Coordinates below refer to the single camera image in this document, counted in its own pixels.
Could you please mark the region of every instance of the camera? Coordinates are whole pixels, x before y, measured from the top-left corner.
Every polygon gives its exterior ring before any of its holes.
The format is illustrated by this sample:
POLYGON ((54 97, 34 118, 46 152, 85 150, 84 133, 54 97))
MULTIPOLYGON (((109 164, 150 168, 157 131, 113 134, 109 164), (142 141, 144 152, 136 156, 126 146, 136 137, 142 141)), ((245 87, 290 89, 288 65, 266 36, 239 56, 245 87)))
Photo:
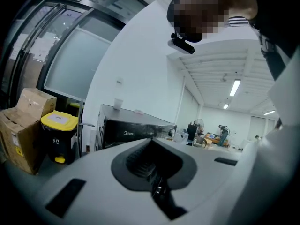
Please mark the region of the camera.
POLYGON ((168 41, 169 47, 185 54, 193 54, 195 52, 194 47, 188 44, 185 38, 180 38, 176 31, 171 34, 171 38, 172 39, 168 41))

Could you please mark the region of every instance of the midea logo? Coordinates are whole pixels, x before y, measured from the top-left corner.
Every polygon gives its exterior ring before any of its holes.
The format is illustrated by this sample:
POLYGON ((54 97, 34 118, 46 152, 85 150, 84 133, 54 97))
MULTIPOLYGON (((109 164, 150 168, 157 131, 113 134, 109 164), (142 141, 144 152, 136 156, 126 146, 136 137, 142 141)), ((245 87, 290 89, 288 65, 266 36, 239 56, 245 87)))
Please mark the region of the midea logo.
POLYGON ((130 133, 130 132, 125 131, 125 132, 124 132, 124 135, 133 135, 133 133, 130 133))

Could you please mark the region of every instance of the cardboard box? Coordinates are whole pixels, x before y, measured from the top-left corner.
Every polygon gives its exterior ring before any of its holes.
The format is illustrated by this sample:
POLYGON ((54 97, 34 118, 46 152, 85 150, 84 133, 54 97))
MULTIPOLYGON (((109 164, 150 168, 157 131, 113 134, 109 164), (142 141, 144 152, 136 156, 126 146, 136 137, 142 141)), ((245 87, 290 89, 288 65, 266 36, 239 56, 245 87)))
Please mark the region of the cardboard box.
POLYGON ((24 89, 16 107, 0 112, 0 139, 6 157, 24 171, 36 174, 45 157, 40 119, 52 112, 56 97, 24 89))

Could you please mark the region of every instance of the yellow label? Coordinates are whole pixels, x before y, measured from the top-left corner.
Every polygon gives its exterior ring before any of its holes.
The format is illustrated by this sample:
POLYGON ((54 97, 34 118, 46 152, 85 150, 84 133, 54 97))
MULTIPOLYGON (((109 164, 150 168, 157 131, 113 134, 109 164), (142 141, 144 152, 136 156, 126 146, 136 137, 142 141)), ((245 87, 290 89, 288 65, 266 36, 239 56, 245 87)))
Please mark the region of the yellow label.
POLYGON ((16 147, 15 150, 16 150, 17 154, 24 157, 24 154, 22 153, 22 150, 20 148, 16 147))

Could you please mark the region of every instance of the chair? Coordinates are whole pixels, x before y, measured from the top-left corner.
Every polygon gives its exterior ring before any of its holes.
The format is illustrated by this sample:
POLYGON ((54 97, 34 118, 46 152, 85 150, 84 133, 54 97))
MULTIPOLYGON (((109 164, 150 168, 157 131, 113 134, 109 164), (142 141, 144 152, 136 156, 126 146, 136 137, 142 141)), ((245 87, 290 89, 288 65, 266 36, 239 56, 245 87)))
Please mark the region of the chair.
POLYGON ((195 137, 195 138, 194 138, 194 141, 193 141, 193 146, 200 148, 200 147, 202 147, 203 143, 204 143, 204 145, 205 145, 204 147, 206 147, 207 141, 206 141, 203 137, 195 137))

